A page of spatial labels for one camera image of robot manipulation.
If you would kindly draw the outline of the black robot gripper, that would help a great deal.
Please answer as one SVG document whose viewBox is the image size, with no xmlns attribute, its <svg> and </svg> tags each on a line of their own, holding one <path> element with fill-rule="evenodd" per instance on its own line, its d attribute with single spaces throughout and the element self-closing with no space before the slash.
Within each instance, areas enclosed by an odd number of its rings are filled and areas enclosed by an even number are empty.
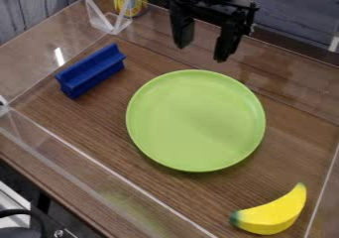
<svg viewBox="0 0 339 238">
<path fill-rule="evenodd" d="M 216 40 L 213 60 L 224 62 L 237 49 L 241 36 L 253 32 L 259 6 L 251 0 L 168 0 L 172 38 L 184 49 L 195 36 L 195 19 L 221 26 Z"/>
</svg>

